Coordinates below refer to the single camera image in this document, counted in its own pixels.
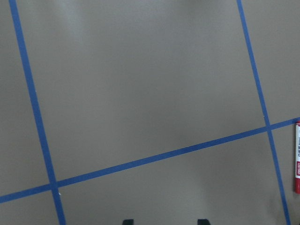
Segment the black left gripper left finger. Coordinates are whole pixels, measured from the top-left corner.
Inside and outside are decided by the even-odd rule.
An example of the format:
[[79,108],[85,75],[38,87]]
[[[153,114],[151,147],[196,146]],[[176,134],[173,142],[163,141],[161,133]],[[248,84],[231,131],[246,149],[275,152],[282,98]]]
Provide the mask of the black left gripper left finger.
[[133,219],[125,219],[125,220],[123,220],[122,225],[134,225],[134,220]]

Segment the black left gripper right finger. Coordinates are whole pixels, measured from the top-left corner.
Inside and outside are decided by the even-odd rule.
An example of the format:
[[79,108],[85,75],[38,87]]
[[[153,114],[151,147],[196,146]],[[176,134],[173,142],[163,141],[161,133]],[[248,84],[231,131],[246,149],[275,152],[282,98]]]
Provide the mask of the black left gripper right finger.
[[208,219],[198,219],[197,225],[210,225],[210,222]]

